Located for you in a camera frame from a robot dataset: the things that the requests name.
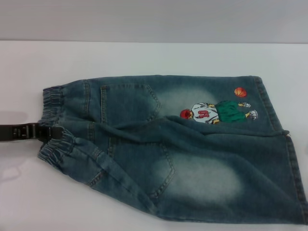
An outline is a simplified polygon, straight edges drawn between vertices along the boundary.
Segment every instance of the jeans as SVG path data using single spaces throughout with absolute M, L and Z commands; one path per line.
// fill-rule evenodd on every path
M 174 221 L 308 223 L 295 150 L 259 77 L 131 76 L 44 90 L 39 158 Z

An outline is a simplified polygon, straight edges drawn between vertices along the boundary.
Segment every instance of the gray wall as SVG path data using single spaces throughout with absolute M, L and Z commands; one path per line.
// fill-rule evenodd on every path
M 308 0 L 0 0 L 0 39 L 308 43 Z

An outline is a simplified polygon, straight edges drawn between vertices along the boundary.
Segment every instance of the white table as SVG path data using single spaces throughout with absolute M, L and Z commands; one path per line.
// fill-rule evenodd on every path
M 290 130 L 308 195 L 308 45 L 0 41 L 0 124 L 36 122 L 42 89 L 122 75 L 263 78 Z M 36 158 L 39 141 L 0 143 L 0 230 L 303 231 L 295 225 L 179 223 L 141 213 Z

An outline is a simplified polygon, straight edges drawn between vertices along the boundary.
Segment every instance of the back pocket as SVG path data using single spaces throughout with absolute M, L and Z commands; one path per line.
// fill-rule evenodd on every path
M 102 123 L 113 127 L 151 121 L 161 107 L 149 85 L 103 85 L 101 97 Z
M 153 198 L 166 189 L 175 173 L 167 148 L 162 143 L 133 143 L 110 138 L 108 154 Z

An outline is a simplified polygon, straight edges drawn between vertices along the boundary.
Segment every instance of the basketball embroidery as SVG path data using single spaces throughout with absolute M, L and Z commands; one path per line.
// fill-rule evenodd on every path
M 234 94 L 238 97 L 246 97 L 247 96 L 247 92 L 244 88 L 236 88 L 234 90 Z
M 244 122 L 248 119 L 255 120 L 258 118 L 256 110 L 245 113 L 238 109 L 238 107 L 249 108 L 250 106 L 249 103 L 237 103 L 234 101 L 221 101 L 217 104 L 197 103 L 192 109 L 182 110 L 180 117 L 184 119 L 193 118 L 197 122 L 207 124 L 216 124 L 218 122 Z

